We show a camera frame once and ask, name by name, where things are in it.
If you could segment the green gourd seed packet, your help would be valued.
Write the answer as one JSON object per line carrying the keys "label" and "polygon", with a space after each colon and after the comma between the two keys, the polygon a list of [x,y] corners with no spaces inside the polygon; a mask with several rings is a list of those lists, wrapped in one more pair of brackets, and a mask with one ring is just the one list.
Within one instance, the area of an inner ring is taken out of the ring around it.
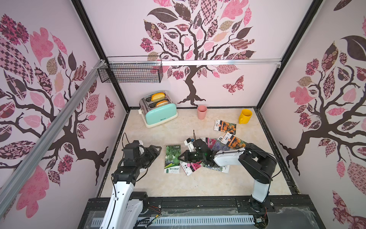
{"label": "green gourd seed packet", "polygon": [[164,173],[166,174],[180,173],[180,160],[178,159],[180,155],[181,155],[181,145],[166,146]]}

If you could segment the hollyhock seed packet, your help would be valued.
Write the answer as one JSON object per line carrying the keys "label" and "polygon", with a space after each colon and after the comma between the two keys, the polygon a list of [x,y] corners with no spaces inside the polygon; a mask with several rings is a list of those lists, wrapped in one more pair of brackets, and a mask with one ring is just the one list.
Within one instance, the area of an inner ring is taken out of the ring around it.
{"label": "hollyhock seed packet", "polygon": [[201,165],[197,163],[186,163],[182,161],[180,162],[180,166],[187,176],[190,176],[201,167]]}
{"label": "hollyhock seed packet", "polygon": [[211,150],[214,150],[217,138],[201,137],[201,140],[203,140]]}

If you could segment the lavender seed packet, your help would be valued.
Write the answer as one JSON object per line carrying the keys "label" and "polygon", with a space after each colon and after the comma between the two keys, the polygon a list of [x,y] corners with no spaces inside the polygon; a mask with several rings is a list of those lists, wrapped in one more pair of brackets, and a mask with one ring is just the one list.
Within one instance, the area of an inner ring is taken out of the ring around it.
{"label": "lavender seed packet", "polygon": [[210,166],[210,165],[204,165],[204,168],[207,168],[207,169],[211,169],[211,170],[215,170],[215,171],[219,171],[219,172],[222,172],[222,173],[229,173],[229,170],[230,170],[230,166],[226,165],[226,166]]}
{"label": "lavender seed packet", "polygon": [[218,139],[216,139],[216,142],[211,147],[211,150],[212,151],[228,151],[228,150],[231,150],[231,149],[227,145],[223,144],[221,142],[221,140],[218,138]]}

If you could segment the marigold seed packet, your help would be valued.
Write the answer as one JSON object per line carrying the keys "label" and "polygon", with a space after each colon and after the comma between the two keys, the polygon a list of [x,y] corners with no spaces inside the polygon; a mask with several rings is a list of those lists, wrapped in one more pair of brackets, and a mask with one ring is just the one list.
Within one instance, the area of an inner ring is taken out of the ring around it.
{"label": "marigold seed packet", "polygon": [[232,135],[236,134],[236,124],[225,122],[223,120],[215,120],[213,130],[230,133]]}
{"label": "marigold seed packet", "polygon": [[240,138],[236,137],[231,133],[226,133],[223,139],[221,140],[221,143],[228,146],[231,149],[241,149],[247,146],[247,143],[244,140],[241,140]]}

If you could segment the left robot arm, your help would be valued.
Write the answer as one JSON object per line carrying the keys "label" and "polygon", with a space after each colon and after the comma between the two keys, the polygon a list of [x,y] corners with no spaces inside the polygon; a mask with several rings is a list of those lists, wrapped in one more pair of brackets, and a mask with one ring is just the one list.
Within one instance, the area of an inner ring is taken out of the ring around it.
{"label": "left robot arm", "polygon": [[141,169],[147,170],[159,157],[162,148],[134,140],[123,148],[124,157],[112,174],[112,194],[100,225],[101,229],[133,229],[138,217],[149,207],[146,192],[134,188]]}

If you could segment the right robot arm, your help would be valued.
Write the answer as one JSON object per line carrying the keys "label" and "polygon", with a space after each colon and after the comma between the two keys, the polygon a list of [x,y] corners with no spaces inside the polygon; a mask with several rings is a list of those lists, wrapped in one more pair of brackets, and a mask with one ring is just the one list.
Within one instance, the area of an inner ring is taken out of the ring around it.
{"label": "right robot arm", "polygon": [[212,151],[202,140],[187,139],[185,145],[188,150],[183,152],[178,159],[185,163],[203,162],[210,166],[241,165],[254,179],[254,189],[251,194],[252,200],[257,204],[265,202],[269,195],[272,177],[277,166],[274,155],[263,151],[255,144],[247,144],[239,149],[227,151]]}

